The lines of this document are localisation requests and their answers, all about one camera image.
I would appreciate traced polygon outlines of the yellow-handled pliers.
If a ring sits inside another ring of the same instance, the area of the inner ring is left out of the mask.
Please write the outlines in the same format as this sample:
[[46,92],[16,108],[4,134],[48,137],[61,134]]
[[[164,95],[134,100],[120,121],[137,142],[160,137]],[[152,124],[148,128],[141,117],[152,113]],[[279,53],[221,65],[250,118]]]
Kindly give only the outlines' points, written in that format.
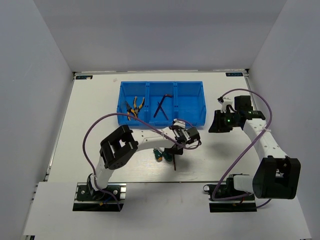
[[137,104],[137,99],[138,97],[135,96],[133,99],[133,108],[131,109],[131,113],[137,118],[140,110],[143,108],[145,105],[145,98],[142,98],[142,101],[140,104]]
[[127,101],[125,101],[125,107],[128,115],[133,115],[135,118],[137,117],[135,110],[130,106],[130,104]]

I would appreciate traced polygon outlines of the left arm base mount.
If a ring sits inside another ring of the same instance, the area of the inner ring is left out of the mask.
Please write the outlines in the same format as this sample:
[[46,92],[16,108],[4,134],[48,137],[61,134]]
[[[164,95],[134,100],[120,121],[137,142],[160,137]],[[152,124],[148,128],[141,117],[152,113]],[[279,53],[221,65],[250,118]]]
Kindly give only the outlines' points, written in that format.
[[72,210],[74,212],[120,212],[125,203],[126,190],[126,183],[110,183],[105,189],[116,197],[119,208],[110,194],[98,191],[91,195],[86,183],[78,183]]

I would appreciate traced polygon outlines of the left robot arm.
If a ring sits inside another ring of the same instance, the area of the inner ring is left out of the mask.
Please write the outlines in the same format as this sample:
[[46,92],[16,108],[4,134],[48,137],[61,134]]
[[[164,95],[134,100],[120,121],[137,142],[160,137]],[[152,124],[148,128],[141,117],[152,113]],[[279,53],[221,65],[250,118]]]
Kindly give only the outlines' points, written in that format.
[[163,148],[168,154],[182,155],[184,149],[193,150],[200,143],[198,130],[186,129],[180,123],[151,130],[133,130],[122,125],[101,141],[98,164],[87,178],[88,193],[96,200],[103,198],[113,172],[124,167],[136,152]]

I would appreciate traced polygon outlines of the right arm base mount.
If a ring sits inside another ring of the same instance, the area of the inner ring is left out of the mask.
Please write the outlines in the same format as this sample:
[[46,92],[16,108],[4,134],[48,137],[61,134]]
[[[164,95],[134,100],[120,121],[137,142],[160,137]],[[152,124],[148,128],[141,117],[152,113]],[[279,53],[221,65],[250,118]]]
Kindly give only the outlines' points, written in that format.
[[210,213],[242,213],[256,212],[257,206],[253,194],[243,196],[245,191],[236,190],[234,188],[234,175],[230,174],[225,182],[214,190],[217,184],[206,184],[203,191],[209,196]]

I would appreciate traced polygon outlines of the green phillips stubby screwdriver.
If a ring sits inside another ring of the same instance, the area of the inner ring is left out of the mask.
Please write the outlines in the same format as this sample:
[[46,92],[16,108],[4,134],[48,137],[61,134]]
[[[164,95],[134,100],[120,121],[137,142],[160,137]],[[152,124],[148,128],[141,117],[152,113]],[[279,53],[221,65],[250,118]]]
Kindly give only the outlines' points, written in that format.
[[161,151],[160,151],[159,149],[157,149],[157,148],[154,148],[154,149],[153,149],[153,153],[154,153],[155,159],[156,159],[158,162],[161,162],[162,159],[163,159],[163,155],[162,155]]

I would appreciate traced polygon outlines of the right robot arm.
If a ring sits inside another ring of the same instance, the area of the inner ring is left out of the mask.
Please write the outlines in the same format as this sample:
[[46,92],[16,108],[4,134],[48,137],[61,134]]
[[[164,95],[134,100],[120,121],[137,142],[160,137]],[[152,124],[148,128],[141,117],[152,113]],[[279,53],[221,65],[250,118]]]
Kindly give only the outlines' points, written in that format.
[[259,166],[251,176],[244,173],[224,174],[225,184],[220,184],[211,195],[212,200],[229,201],[254,195],[259,199],[294,199],[297,193],[301,163],[289,157],[267,128],[264,114],[254,110],[249,95],[236,96],[234,100],[220,97],[221,109],[214,112],[209,133],[229,133],[241,128],[255,149]]

